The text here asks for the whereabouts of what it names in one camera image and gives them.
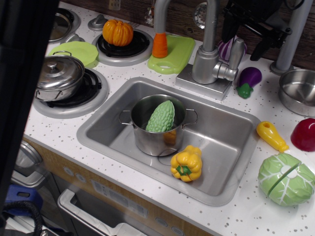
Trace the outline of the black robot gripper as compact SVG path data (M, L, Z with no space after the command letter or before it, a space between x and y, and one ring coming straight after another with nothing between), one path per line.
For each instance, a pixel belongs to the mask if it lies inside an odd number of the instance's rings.
M250 60L258 61L272 47L280 48L292 29L280 17L283 0L229 0L224 8L221 38L227 43L240 26L260 36Z

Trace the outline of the dark foreground robot arm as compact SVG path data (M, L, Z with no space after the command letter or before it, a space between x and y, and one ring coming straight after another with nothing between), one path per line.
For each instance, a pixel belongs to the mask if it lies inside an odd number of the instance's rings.
M0 65L0 199L4 201L9 185L16 154L27 130L27 120L31 108L32 94L36 75L40 69L46 49L49 20L53 18L57 4L55 1L37 1L29 3L12 1L0 4L0 43L7 47L13 56L6 57ZM253 186L253 174L258 169L262 152L255 151L252 165L246 174L249 183L243 183L236 197L226 206L213 208L200 203L174 190L159 181L134 171L125 164L118 164L113 159L90 151L95 158L81 160L93 171L114 183L118 190L135 195L138 200L149 201L161 208L171 210L189 220L204 222L205 217L215 213L229 215L267 215L277 218L285 213L292 214L293 208L284 208L268 202L259 194L250 197L249 189Z

